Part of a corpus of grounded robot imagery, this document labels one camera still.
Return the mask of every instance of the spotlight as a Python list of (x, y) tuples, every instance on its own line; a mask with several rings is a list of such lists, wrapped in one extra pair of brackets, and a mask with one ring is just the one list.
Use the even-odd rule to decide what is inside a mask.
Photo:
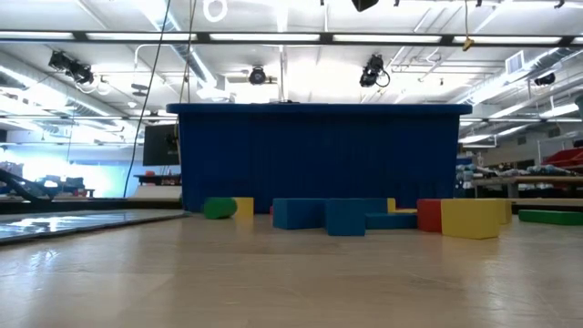
[(82, 65), (75, 59), (70, 58), (64, 52), (54, 51), (48, 65), (57, 71), (65, 71), (65, 75), (72, 77), (78, 84), (92, 84), (93, 73), (91, 65)]
[(550, 86), (557, 80), (555, 73), (547, 74), (543, 77), (535, 78), (535, 85), (538, 87)]
[(354, 7), (359, 13), (378, 4), (378, 2), (379, 0), (353, 0)]
[[(378, 84), (378, 78), (385, 74), (388, 82), (385, 85)], [(361, 75), (361, 87), (372, 87), (377, 85), (379, 87), (388, 87), (391, 83), (391, 77), (384, 70), (384, 61), (381, 55), (373, 55), (371, 59), (368, 60), (366, 67), (363, 69), (363, 74)]]
[(254, 86), (260, 86), (267, 80), (265, 72), (263, 72), (263, 67), (254, 67), (249, 75), (249, 83)]

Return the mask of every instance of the green foam mat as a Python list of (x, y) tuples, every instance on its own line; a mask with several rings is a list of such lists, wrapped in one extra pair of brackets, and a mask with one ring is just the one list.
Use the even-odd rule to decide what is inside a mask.
[(559, 210), (520, 210), (518, 218), (524, 222), (561, 225), (583, 225), (583, 213)]

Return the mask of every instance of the light fixture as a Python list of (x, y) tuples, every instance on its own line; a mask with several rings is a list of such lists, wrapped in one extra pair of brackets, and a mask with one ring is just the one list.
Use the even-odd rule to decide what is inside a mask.
[[(560, 36), (471, 36), (475, 44), (555, 44), (561, 40)], [(466, 36), (454, 37), (454, 43), (463, 44)]]
[(526, 128), (526, 127), (527, 126), (524, 125), (524, 126), (520, 126), (520, 127), (509, 128), (508, 130), (502, 131), (502, 132), (500, 132), (500, 133), (498, 133), (496, 135), (499, 136), (499, 137), (507, 136), (509, 134), (513, 134), (513, 133), (515, 133), (515, 132), (517, 132), (517, 131), (519, 131), (519, 130), (521, 130), (523, 128)]
[[(87, 33), (87, 38), (89, 40), (98, 41), (159, 41), (161, 33)], [(196, 41), (198, 36), (196, 34), (189, 33), (164, 33), (162, 40), (165, 41)]]
[(232, 34), (232, 33), (213, 33), (210, 35), (213, 41), (320, 41), (320, 35), (317, 34)]
[(553, 118), (561, 115), (565, 115), (568, 113), (572, 113), (578, 111), (578, 107), (575, 104), (569, 104), (565, 106), (555, 107), (551, 110), (548, 110), (540, 115), (542, 118)]
[(68, 39), (72, 40), (73, 34), (70, 32), (20, 32), (4, 31), (0, 32), (0, 38), (18, 39)]
[(383, 35), (334, 35), (335, 42), (371, 43), (439, 43), (440, 36), (383, 36)]
[[(210, 4), (215, 2), (220, 4), (220, 12), (218, 15), (212, 15), (210, 13)], [(202, 12), (209, 22), (220, 22), (227, 16), (227, 13), (229, 12), (229, 8), (227, 7), (227, 0), (204, 0), (204, 3), (202, 4)]]
[(472, 143), (492, 137), (492, 135), (475, 135), (459, 139), (459, 143)]

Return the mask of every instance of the metal frame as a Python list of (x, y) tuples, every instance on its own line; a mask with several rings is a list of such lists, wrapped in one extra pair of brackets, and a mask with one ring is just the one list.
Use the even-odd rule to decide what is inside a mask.
[[(93, 37), (92, 35), (109, 35), (110, 37)], [(453, 34), (418, 34), (418, 33), (334, 33), (334, 32), (166, 32), (163, 45), (187, 44), (189, 36), (193, 45), (276, 45), (276, 46), (443, 46), (461, 47), (465, 36)], [(64, 30), (0, 30), (0, 43), (81, 43), (106, 45), (157, 45), (160, 32), (157, 31), (64, 31)], [(216, 39), (216, 37), (241, 36), (242, 39)], [(243, 36), (264, 36), (244, 39)], [(294, 40), (293, 36), (311, 39)], [(335, 40), (335, 36), (364, 36), (353, 41)], [(432, 37), (435, 41), (421, 41)], [(583, 36), (534, 36), (534, 35), (471, 35), (471, 38), (488, 38), (490, 41), (477, 41), (472, 47), (574, 47), (583, 48)], [(557, 42), (509, 42), (512, 38), (557, 38)], [(382, 41), (393, 38), (394, 41)]]

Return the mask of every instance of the air vent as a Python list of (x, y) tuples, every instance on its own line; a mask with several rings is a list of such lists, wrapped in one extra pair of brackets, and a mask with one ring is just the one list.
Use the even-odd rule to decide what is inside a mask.
[(520, 51), (506, 60), (506, 73), (513, 74), (525, 65), (525, 52)]
[(558, 137), (561, 135), (561, 129), (560, 128), (552, 128), (547, 132), (547, 136), (549, 138), (554, 138), (554, 137)]

